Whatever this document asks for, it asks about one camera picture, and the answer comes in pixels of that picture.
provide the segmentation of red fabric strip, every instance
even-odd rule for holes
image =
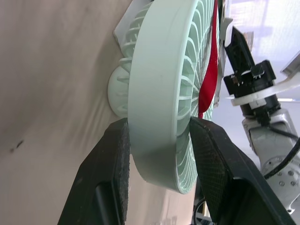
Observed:
[[[203,113],[206,112],[212,102],[214,93],[216,91],[218,79],[218,47],[217,47],[217,12],[218,2],[215,0],[214,11],[212,15],[212,31],[211,31],[211,52],[210,61],[203,83],[199,92],[199,113],[198,117],[202,118]]]

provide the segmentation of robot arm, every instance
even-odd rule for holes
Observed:
[[[288,111],[281,108],[276,94],[299,86],[299,57],[284,70],[289,73],[288,78],[275,85],[270,62],[255,64],[244,36],[234,27],[225,50],[234,71],[224,77],[229,94],[234,95],[232,104],[239,105],[245,117],[242,124],[250,146],[260,159],[261,173],[292,214],[295,209],[291,205],[300,195],[300,157],[298,149],[293,158],[289,153],[298,137]],[[283,163],[283,169],[274,170]]]

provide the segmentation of beige table surface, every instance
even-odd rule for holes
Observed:
[[[1,225],[58,222],[80,163],[117,119],[106,89],[129,4],[0,1]],[[144,182],[133,160],[129,185],[127,225],[190,223],[193,192]]]

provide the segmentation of fan grille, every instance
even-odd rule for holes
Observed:
[[[189,134],[191,116],[198,116],[198,98],[208,67],[211,51],[211,20],[213,0],[200,0],[191,22],[178,97],[176,163],[180,191],[187,193],[197,177],[193,146]],[[217,23],[217,42],[219,40]],[[213,102],[203,115],[211,120]]]

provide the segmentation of black cable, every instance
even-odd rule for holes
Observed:
[[[283,130],[279,130],[279,129],[275,128],[275,127],[272,127],[271,125],[268,126],[268,129],[271,130],[271,131],[273,131],[273,132],[275,132],[275,133],[277,133],[277,134],[280,134],[280,135],[283,135],[283,136],[286,136],[286,137],[290,137],[290,138],[292,138],[292,139],[294,139],[296,141],[299,138],[297,135],[294,135],[292,133],[289,133],[289,132],[286,132],[286,131],[283,131]]]
[[[205,198],[201,199],[197,205],[195,206],[194,213],[193,213],[193,221],[194,225],[197,225],[197,211],[199,210],[200,206],[205,203]]]
[[[278,173],[280,170],[285,168],[285,166],[294,158],[294,156],[297,155],[299,150],[300,150],[300,138],[298,138],[298,140],[295,143],[294,147],[289,152],[289,154],[287,154],[285,159],[278,166],[276,166],[273,170],[271,170],[269,173],[264,175],[264,178],[267,180],[270,177],[274,176],[276,173]]]

